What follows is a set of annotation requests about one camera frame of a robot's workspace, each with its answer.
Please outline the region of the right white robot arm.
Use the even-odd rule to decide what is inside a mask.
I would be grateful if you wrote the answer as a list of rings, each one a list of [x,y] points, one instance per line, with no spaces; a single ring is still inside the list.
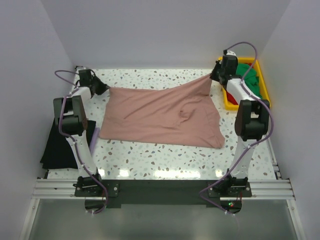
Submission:
[[[269,127],[270,103],[255,95],[246,86],[243,77],[236,74],[238,63],[236,54],[225,50],[210,75],[238,104],[234,123],[238,141],[231,168],[227,170],[225,177],[210,187],[220,195],[237,195],[249,187],[250,161],[256,145],[267,134]]]

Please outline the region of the pink t shirt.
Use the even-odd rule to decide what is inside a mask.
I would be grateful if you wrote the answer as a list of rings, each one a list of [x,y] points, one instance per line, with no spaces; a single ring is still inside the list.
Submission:
[[[225,138],[208,75],[173,88],[112,87],[100,138],[220,149]]]

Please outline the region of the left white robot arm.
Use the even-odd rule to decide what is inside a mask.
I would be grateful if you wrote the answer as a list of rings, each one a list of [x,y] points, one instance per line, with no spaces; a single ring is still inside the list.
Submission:
[[[74,155],[79,177],[74,185],[84,195],[107,195],[101,175],[93,161],[87,141],[88,119],[84,102],[102,95],[110,87],[103,83],[92,69],[81,69],[76,75],[78,83],[68,95],[53,100],[54,121],[58,132],[65,137]]]

